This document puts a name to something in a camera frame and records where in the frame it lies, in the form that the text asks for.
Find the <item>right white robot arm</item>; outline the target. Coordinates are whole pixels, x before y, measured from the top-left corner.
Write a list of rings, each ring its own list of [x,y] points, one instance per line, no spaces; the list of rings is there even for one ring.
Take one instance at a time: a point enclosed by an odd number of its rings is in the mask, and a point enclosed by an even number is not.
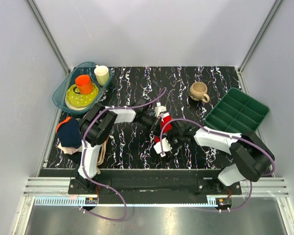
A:
[[[222,169],[212,183],[218,194],[226,193],[238,181],[257,182],[275,170],[274,155],[253,131],[228,133],[181,118],[169,125],[171,130],[165,136],[172,148],[178,148],[182,143],[196,143],[232,156],[233,164]]]

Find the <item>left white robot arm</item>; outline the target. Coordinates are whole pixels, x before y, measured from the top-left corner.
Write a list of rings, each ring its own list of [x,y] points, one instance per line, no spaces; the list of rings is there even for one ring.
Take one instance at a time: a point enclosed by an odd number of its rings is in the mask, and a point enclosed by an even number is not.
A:
[[[150,105],[151,102],[143,98],[134,107],[107,107],[98,103],[79,121],[82,154],[81,163],[74,177],[84,193],[90,194],[96,189],[93,178],[98,173],[98,157],[115,124],[137,122],[152,134],[159,133],[161,118],[148,113]]]

